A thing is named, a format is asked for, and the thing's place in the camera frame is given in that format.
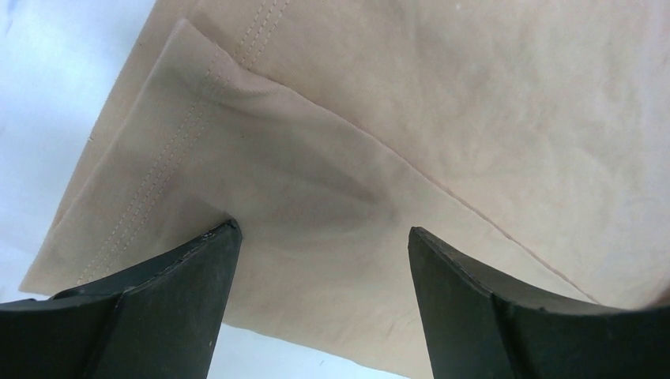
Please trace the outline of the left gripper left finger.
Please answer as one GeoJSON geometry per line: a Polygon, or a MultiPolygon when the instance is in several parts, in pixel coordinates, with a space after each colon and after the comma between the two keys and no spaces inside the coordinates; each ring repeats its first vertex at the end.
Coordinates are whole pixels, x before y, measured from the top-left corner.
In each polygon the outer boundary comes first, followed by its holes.
{"type": "Polygon", "coordinates": [[[242,240],[227,220],[102,279],[3,303],[2,377],[207,377],[242,240]]]}

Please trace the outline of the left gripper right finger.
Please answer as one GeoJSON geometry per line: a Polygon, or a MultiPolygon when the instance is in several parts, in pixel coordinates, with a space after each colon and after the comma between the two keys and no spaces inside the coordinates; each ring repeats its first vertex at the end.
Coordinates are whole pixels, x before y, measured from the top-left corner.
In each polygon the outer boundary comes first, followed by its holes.
{"type": "Polygon", "coordinates": [[[666,378],[669,308],[620,310],[534,287],[422,227],[408,257],[436,378],[666,378]]]}

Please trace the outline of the beige t shirt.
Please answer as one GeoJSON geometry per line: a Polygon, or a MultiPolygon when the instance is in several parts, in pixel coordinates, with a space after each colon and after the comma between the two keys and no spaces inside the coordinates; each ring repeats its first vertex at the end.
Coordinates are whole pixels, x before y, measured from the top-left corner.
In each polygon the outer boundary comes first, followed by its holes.
{"type": "Polygon", "coordinates": [[[227,218],[224,321],[431,376],[408,233],[537,287],[669,295],[666,1],[158,1],[21,290],[227,218]]]}

